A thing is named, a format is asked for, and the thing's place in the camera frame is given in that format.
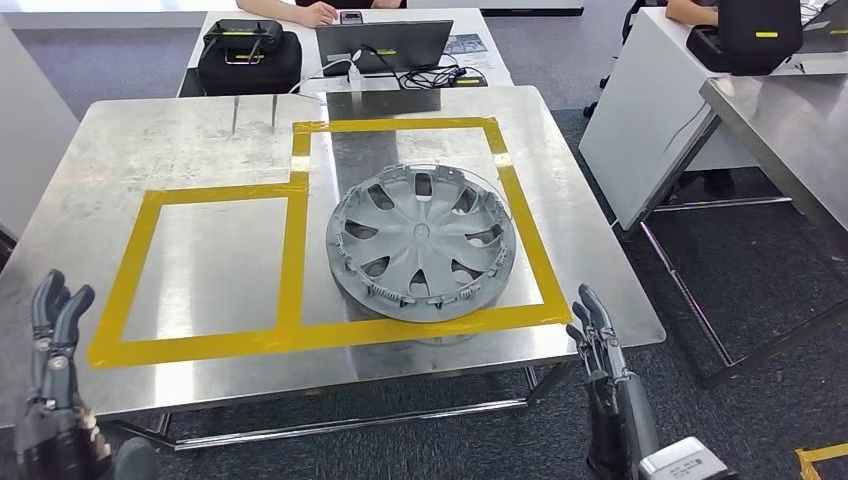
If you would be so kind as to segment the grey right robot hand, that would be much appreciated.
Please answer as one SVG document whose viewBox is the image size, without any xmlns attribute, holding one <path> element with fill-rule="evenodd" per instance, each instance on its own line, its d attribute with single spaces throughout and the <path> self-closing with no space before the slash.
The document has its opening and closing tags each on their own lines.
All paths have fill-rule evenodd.
<svg viewBox="0 0 848 480">
<path fill-rule="evenodd" d="M 611 316 L 596 292 L 578 287 L 568 324 L 586 371 L 590 443 L 586 462 L 597 479 L 640 479 L 639 463 L 659 449 L 656 424 L 641 377 L 626 360 Z"/>
</svg>

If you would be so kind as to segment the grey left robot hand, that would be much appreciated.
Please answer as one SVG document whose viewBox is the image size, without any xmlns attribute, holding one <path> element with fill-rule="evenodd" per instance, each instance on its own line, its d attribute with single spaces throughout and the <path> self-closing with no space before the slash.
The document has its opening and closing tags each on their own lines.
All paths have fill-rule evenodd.
<svg viewBox="0 0 848 480">
<path fill-rule="evenodd" d="M 158 479 L 160 462 L 144 438 L 117 451 L 78 390 L 79 321 L 95 299 L 87 284 L 71 292 L 50 270 L 31 303 L 31 387 L 14 425 L 20 479 Z"/>
</svg>

